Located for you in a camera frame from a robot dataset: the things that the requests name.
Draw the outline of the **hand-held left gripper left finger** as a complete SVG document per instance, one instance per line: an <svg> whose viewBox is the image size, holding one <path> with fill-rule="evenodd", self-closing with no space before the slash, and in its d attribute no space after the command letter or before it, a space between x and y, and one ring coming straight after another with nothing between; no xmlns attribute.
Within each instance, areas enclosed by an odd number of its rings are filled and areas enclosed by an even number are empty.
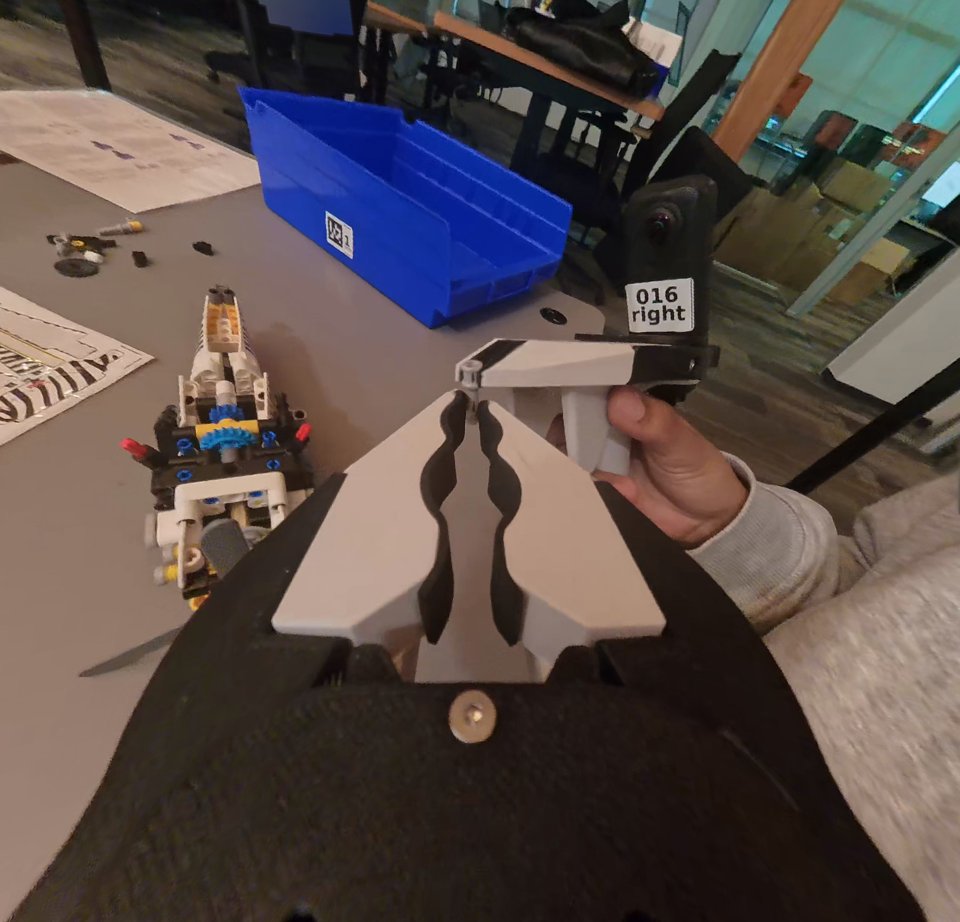
<svg viewBox="0 0 960 922"><path fill-rule="evenodd" d="M272 616L277 634L376 645L416 675L453 604L443 507L461 443L462 393L450 391L344 471Z"/></svg>

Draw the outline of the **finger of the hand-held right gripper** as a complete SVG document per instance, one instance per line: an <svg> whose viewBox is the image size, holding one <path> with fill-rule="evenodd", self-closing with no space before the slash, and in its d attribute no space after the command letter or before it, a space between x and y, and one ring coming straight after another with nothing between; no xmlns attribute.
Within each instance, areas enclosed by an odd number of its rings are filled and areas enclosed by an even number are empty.
<svg viewBox="0 0 960 922"><path fill-rule="evenodd" d="M636 345L618 341L498 338L460 360L455 372L464 360L481 361L481 390L610 388L630 383L636 351Z"/></svg>

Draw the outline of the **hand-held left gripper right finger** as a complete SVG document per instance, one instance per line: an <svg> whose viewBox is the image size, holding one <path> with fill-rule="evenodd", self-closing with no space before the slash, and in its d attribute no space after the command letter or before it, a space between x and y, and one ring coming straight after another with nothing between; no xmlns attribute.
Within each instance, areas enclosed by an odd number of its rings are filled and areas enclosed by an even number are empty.
<svg viewBox="0 0 960 922"><path fill-rule="evenodd" d="M592 475L497 402L477 420L501 514L490 602L505 642L549 676L566 649L660 636L666 617Z"/></svg>

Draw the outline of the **zebra striped lego helicopter model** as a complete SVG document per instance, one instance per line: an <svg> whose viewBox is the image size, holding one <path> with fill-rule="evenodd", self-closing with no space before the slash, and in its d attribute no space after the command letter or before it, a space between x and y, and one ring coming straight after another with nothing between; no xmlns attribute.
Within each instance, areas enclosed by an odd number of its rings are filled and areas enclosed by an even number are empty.
<svg viewBox="0 0 960 922"><path fill-rule="evenodd" d="M153 434L153 446L126 438L121 448L150 472L146 541L161 555L154 581L174 584L195 612L227 571L204 548L207 531L236 524L250 548L314 486L306 412L271 387L233 289L205 293L189 375L178 378L177 401Z"/></svg>

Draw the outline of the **black lego rotor blade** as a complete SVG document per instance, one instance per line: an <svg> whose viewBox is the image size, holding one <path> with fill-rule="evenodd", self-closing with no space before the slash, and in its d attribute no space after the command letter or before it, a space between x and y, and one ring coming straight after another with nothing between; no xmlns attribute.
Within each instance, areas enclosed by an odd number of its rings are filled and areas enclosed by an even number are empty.
<svg viewBox="0 0 960 922"><path fill-rule="evenodd" d="M79 672L78 678L104 676L136 665L147 657L168 649L184 627L184 624L179 625L150 640L141 642L130 649L111 656L100 663L93 664Z"/></svg>

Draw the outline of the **person's right forearm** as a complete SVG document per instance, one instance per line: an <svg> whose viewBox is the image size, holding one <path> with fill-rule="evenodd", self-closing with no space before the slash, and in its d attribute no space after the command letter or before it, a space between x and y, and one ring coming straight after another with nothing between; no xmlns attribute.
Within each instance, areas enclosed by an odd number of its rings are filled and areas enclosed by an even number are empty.
<svg viewBox="0 0 960 922"><path fill-rule="evenodd" d="M807 608L842 595L866 572L856 538L840 535L830 513L807 496L757 481L723 453L746 487L733 520L687 553L764 635Z"/></svg>

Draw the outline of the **black lego gear assembly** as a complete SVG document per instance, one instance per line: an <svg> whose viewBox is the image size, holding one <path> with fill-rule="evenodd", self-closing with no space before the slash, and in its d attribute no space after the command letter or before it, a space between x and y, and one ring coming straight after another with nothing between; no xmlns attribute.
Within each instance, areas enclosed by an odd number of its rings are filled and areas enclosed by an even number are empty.
<svg viewBox="0 0 960 922"><path fill-rule="evenodd" d="M66 278L98 274L108 253L117 248L115 240L98 235L49 233L45 238L55 250L54 270Z"/></svg>

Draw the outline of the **person's right hand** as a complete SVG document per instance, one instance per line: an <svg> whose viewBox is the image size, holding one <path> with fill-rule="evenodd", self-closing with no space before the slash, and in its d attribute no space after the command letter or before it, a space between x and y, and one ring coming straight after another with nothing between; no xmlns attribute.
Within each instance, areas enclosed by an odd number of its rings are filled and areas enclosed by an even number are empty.
<svg viewBox="0 0 960 922"><path fill-rule="evenodd" d="M747 505L753 484L663 400L631 386L612 388L607 420L630 440L625 474L596 471L666 536L696 550L724 532Z"/></svg>

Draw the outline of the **stack of cardboard boxes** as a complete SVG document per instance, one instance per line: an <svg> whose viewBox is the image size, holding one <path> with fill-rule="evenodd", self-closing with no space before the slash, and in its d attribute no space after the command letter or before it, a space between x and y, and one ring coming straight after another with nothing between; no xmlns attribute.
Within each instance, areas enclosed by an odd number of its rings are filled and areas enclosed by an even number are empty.
<svg viewBox="0 0 960 922"><path fill-rule="evenodd" d="M882 172L845 159L775 194L755 188L718 227L717 263L801 293L828 270L894 191Z"/></svg>

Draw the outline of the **black bag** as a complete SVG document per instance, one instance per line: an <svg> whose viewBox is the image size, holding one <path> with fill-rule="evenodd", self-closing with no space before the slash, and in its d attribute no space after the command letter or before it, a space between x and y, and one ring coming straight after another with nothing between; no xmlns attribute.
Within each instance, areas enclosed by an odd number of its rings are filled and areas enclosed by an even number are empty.
<svg viewBox="0 0 960 922"><path fill-rule="evenodd" d="M531 0L496 4L500 34L523 49L621 93L645 99L666 70L626 32L628 0L599 7L588 0Z"/></svg>

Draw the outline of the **white table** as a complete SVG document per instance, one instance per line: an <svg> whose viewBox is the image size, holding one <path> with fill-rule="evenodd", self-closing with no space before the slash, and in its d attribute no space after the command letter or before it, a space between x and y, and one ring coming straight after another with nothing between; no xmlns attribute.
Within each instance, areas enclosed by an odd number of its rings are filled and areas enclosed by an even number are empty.
<svg viewBox="0 0 960 922"><path fill-rule="evenodd" d="M939 459L958 451L959 253L933 267L854 340L822 375L882 412L800 471L787 487L810 494L883 443L920 424L918 451Z"/></svg>

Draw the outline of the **blue plastic bin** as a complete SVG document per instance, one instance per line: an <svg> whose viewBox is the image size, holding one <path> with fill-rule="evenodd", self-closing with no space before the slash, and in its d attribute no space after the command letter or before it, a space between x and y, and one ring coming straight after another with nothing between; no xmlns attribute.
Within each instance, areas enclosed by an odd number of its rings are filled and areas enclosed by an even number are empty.
<svg viewBox="0 0 960 922"><path fill-rule="evenodd" d="M428 329L555 274L572 207L400 109L239 88L269 210Z"/></svg>

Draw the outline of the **wooden top desk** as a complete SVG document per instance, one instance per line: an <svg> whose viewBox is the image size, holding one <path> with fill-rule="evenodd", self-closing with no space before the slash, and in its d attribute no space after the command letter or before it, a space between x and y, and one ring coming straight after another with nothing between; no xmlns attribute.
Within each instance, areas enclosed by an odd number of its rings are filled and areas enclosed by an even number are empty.
<svg viewBox="0 0 960 922"><path fill-rule="evenodd" d="M540 152L541 138L553 103L574 111L600 111L620 115L632 112L648 124L658 122L665 108L657 100L639 99L628 93L601 85L544 56L521 47L479 25L448 13L437 12L431 24L425 24L369 1L364 23L377 28L415 35L445 36L459 39L480 52L503 78L506 88L522 88L531 101L513 150L510 169L522 176L530 174Z"/></svg>

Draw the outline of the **person's grey clothing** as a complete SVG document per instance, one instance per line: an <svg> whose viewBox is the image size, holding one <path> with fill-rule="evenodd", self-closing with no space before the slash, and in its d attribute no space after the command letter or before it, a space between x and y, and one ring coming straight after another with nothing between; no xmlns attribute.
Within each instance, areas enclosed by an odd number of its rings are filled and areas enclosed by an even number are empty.
<svg viewBox="0 0 960 922"><path fill-rule="evenodd" d="M849 807L928 920L959 916L958 477L864 509L825 536L798 612L767 636Z"/></svg>

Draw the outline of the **zebra print sticker sheet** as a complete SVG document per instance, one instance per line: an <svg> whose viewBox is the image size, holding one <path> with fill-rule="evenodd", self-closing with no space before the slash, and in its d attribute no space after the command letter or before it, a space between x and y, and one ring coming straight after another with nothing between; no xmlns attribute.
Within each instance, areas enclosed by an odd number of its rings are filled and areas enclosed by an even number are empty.
<svg viewBox="0 0 960 922"><path fill-rule="evenodd" d="M147 352L2 288L2 445L153 360Z"/></svg>

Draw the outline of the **white printed paper sheet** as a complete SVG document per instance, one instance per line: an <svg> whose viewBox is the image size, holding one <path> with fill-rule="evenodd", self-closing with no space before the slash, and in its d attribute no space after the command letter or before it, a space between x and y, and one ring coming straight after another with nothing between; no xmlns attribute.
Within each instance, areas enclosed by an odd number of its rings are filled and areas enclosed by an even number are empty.
<svg viewBox="0 0 960 922"><path fill-rule="evenodd" d="M3 90L1 150L137 215L261 181L254 157L93 88Z"/></svg>

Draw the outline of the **wooden post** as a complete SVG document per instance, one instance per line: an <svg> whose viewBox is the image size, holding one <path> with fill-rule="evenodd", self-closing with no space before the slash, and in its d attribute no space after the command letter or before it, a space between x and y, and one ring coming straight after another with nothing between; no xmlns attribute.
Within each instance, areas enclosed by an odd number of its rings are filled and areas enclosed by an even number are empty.
<svg viewBox="0 0 960 922"><path fill-rule="evenodd" d="M739 163L845 0L790 0L713 134Z"/></svg>

